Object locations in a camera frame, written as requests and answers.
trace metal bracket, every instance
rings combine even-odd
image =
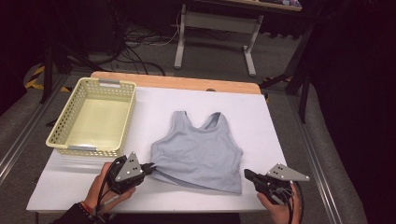
[[[142,167],[140,166],[136,153],[133,151],[128,157],[128,160],[123,164],[120,172],[117,174],[116,181],[120,182],[122,180],[141,175],[142,173]]]
[[[309,176],[300,174],[281,163],[275,165],[267,175],[278,180],[309,181]]]

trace metal stand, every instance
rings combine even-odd
[[[305,123],[305,108],[306,102],[308,98],[308,90],[309,90],[309,72],[307,69],[303,69],[297,71],[297,68],[300,64],[301,58],[303,57],[306,49],[306,45],[311,37],[312,31],[315,27],[315,24],[311,24],[305,33],[302,35],[302,39],[300,44],[298,45],[297,49],[294,51],[293,56],[290,59],[288,66],[285,69],[284,74],[273,78],[272,80],[265,81],[260,84],[260,89],[268,88],[277,82],[283,81],[288,77],[293,77],[291,82],[286,87],[285,91],[286,94],[295,95],[297,91],[303,86],[303,93],[300,100],[300,108],[299,108],[299,115],[302,123]]]
[[[196,28],[251,34],[250,42],[247,46],[243,47],[243,51],[247,63],[248,73],[251,77],[255,77],[256,70],[254,69],[253,60],[251,58],[251,51],[259,33],[260,26],[262,25],[262,18],[263,16],[259,16],[257,19],[244,19],[191,12],[186,9],[186,5],[183,5],[181,9],[179,40],[174,67],[176,69],[181,68],[185,45],[184,33],[186,26],[190,26]]]
[[[84,56],[81,56],[80,54],[70,49],[69,47],[62,45],[60,43],[56,43],[52,40],[49,40],[45,48],[44,91],[40,104],[45,103],[48,97],[50,96],[50,94],[52,93],[53,64],[54,63],[56,64],[61,74],[68,74],[72,70],[69,61],[67,60],[66,57],[64,57],[64,55],[73,56],[79,62],[90,67],[93,71],[106,71],[105,69],[91,62]]]

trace table leg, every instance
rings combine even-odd
[[[183,5],[181,9],[181,16],[180,16],[180,29],[178,34],[178,44],[177,44],[177,52],[175,58],[174,67],[176,69],[181,68],[181,61],[183,60],[183,51],[184,51],[184,31],[186,28],[186,5]]]
[[[251,77],[256,76],[256,69],[254,69],[253,59],[251,58],[250,52],[253,49],[254,42],[256,41],[256,37],[259,34],[260,27],[262,25],[262,18],[263,16],[259,16],[259,18],[257,19],[257,23],[254,26],[253,33],[251,34],[250,43],[248,44],[248,46],[244,46],[245,60],[247,61],[247,70],[248,74]]]

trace bra neckline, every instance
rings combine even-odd
[[[199,132],[199,133],[213,133],[214,131],[219,129],[219,123],[222,121],[222,114],[220,112],[215,112],[215,113],[211,114],[206,119],[206,121],[204,122],[204,124],[201,127],[197,128],[192,125],[192,123],[187,115],[187,111],[182,111],[181,114],[182,114],[183,120],[186,121],[185,124],[188,127],[192,128],[193,130],[195,130],[196,132]],[[218,117],[217,117],[217,122],[216,122],[215,127],[205,129],[204,127],[207,126],[210,122],[212,122],[215,119],[216,115],[218,115]]]

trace table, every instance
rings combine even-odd
[[[139,161],[150,158],[150,145],[164,137],[175,110],[186,110],[192,124],[201,124],[221,111],[233,138],[244,150],[244,169],[266,173],[276,163],[286,164],[263,95],[256,84],[182,77],[151,77],[95,72],[92,77],[133,80],[136,105],[124,153],[135,151]],[[94,177],[109,158],[62,156],[53,150],[27,210],[63,212],[85,198]],[[264,210],[253,184],[242,180],[242,194],[211,189],[188,189],[147,176],[132,200],[119,204],[118,213],[246,212]]]

